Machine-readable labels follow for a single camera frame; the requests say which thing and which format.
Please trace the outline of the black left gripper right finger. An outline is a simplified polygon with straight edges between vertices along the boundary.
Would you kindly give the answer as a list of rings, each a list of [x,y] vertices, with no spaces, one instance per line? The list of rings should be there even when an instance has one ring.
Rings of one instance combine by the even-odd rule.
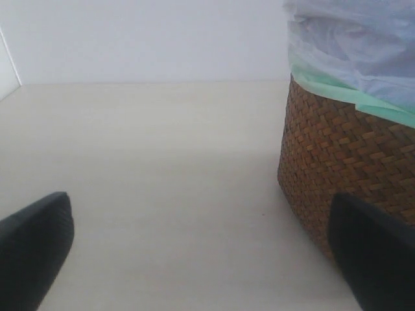
[[[414,310],[414,228],[346,193],[331,202],[328,242],[363,310]]]

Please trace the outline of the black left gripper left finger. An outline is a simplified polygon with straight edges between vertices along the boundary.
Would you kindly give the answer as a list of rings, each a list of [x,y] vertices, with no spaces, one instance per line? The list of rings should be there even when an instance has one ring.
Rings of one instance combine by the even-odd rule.
[[[1,220],[1,309],[37,310],[74,240],[69,196],[54,192]]]

